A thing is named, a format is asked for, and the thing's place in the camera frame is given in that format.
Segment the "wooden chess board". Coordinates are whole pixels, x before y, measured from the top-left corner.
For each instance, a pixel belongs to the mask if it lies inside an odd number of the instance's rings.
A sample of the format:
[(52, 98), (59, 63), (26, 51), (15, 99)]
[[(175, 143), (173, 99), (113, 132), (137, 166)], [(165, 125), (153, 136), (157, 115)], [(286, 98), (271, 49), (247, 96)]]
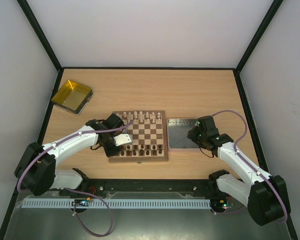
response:
[[(134, 119), (135, 111), (138, 114), (137, 119)], [(129, 112), (133, 119), (128, 119)], [(161, 113), (161, 119), (158, 119), (158, 113)], [(119, 116), (124, 124), (131, 123), (125, 133), (131, 136), (133, 142), (122, 145), (119, 154), (109, 158), (110, 163), (167, 162), (169, 160), (167, 121), (164, 110), (115, 111), (114, 114)], [(156, 145), (156, 155), (152, 154), (153, 145)], [(144, 150), (144, 155), (140, 155), (141, 149)], [(126, 156), (126, 150), (131, 150), (131, 156)], [(137, 151), (136, 156), (133, 155), (133, 150)]]

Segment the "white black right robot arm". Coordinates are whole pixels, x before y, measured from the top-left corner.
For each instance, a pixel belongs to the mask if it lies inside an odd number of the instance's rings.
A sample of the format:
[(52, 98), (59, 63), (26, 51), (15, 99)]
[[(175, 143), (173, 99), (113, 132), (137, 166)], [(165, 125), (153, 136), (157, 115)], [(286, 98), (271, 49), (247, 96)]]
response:
[(208, 150), (224, 161), (240, 177), (236, 179), (226, 170), (211, 173), (208, 191), (212, 195), (225, 193), (235, 198), (260, 226), (287, 221), (291, 207), (285, 180), (257, 166), (239, 149), (237, 141), (219, 133), (212, 115), (197, 118), (187, 138), (200, 150)]

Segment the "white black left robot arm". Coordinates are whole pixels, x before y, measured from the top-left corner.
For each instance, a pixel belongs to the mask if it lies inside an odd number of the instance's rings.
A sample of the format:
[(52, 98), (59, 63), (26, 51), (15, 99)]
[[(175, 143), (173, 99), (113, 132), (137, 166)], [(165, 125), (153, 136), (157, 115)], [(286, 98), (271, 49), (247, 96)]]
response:
[(107, 119), (89, 120), (79, 130), (57, 141), (43, 145), (37, 142), (29, 144), (14, 171), (18, 179), (17, 191), (30, 191), (40, 196), (50, 189), (77, 189), (83, 176), (77, 170), (58, 170), (57, 166), (94, 145), (102, 147), (107, 157), (117, 155), (122, 145), (132, 142), (123, 133), (129, 126), (113, 113)]

